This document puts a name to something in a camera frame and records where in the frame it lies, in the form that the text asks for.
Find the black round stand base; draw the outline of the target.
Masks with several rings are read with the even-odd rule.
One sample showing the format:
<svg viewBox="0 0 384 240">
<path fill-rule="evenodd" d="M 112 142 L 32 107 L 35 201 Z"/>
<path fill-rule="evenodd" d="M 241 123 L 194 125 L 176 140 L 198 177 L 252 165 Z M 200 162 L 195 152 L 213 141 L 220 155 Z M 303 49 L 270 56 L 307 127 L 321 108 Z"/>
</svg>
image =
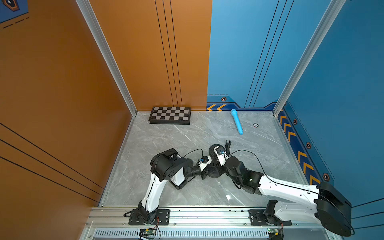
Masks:
<svg viewBox="0 0 384 240">
<path fill-rule="evenodd" d="M 208 176 L 210 178 L 219 178 L 226 172 L 226 168 L 218 165 L 218 166 L 208 166 Z"/>
</svg>

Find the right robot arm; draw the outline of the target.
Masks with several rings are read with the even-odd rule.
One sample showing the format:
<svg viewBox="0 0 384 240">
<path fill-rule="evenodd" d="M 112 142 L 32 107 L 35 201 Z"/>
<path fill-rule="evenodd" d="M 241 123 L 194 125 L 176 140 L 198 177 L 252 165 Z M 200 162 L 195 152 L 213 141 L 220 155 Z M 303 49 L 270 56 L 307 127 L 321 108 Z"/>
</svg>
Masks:
<svg viewBox="0 0 384 240">
<path fill-rule="evenodd" d="M 218 156 L 220 166 L 239 188 L 250 194 L 272 197 L 264 215 L 267 222 L 280 225 L 289 221 L 321 224 L 342 237 L 355 233 L 352 204 L 333 185 L 300 185 L 248 170 L 235 156 Z"/>
</svg>

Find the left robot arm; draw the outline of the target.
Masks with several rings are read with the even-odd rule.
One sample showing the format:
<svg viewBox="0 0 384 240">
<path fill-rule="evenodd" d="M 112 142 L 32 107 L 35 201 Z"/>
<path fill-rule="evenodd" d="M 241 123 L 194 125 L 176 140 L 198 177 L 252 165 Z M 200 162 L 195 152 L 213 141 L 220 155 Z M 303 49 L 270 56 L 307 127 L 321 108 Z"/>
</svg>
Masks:
<svg viewBox="0 0 384 240">
<path fill-rule="evenodd" d="M 202 156 L 197 163 L 171 148 L 161 152 L 151 160 L 151 178 L 144 198 L 138 204 L 138 213 L 147 225 L 154 223 L 159 207 L 160 197 L 168 181 L 176 189 L 183 188 L 189 178 L 203 177 L 212 163 L 212 158 Z"/>
</svg>

